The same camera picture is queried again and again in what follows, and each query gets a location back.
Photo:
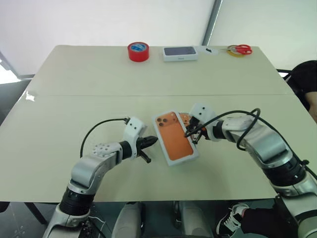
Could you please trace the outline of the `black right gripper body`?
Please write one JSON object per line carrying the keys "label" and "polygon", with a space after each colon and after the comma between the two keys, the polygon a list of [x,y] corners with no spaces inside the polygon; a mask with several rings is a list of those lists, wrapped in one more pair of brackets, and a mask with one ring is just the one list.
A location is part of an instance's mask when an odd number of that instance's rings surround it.
{"label": "black right gripper body", "polygon": [[[200,124],[198,119],[196,119],[195,117],[191,117],[191,119],[189,121],[189,126],[198,128],[201,126],[201,124]],[[207,131],[205,128],[201,128],[200,131],[195,135],[200,135],[201,138],[203,137],[206,140],[208,139],[208,134],[207,134]]]}

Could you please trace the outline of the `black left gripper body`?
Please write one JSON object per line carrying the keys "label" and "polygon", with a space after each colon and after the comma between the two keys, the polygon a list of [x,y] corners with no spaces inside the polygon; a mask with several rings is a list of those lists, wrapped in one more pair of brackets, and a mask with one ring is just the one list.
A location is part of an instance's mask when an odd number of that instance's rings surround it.
{"label": "black left gripper body", "polygon": [[143,157],[144,152],[143,152],[143,147],[146,144],[146,138],[139,137],[136,142],[136,149],[137,149],[137,157]]}

